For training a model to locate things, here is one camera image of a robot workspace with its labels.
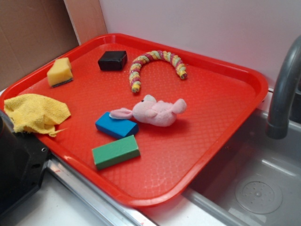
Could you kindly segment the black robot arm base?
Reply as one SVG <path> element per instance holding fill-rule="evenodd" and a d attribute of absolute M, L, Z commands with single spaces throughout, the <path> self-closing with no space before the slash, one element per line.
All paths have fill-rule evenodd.
<path fill-rule="evenodd" d="M 32 133 L 16 133 L 0 112 L 0 217 L 3 218 L 40 188 L 49 148 Z"/>

